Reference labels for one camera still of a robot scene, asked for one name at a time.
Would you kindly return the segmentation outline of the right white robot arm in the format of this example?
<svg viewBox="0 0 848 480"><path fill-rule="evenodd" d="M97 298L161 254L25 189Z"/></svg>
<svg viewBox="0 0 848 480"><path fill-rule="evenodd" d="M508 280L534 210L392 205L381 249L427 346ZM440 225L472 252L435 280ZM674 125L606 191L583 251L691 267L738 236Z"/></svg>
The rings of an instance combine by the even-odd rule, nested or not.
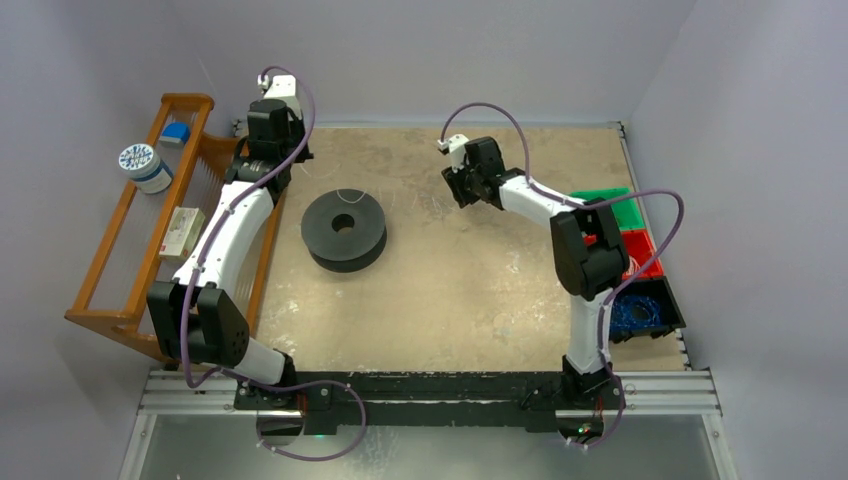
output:
<svg viewBox="0 0 848 480"><path fill-rule="evenodd" d="M565 196L520 168L506 168L492 137L457 134L438 140L437 148L449 159L441 175L459 207L483 201L550 234L555 273L571 297L560 390L569 404L588 405L611 382L608 305L630 265L611 208Z"/></svg>

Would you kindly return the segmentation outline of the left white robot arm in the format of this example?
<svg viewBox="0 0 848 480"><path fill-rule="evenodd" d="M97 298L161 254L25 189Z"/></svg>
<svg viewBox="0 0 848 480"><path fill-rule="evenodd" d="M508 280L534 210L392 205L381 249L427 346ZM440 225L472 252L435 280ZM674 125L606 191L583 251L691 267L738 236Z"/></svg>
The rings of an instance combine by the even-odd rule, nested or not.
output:
<svg viewBox="0 0 848 480"><path fill-rule="evenodd" d="M233 297L254 239L291 181L292 164L312 155L291 100L252 102L247 123L248 134L236 144L207 228L172 278L151 285L147 306L165 357L227 369L260 383L260 397L284 409L298 395L292 361L251 337Z"/></svg>

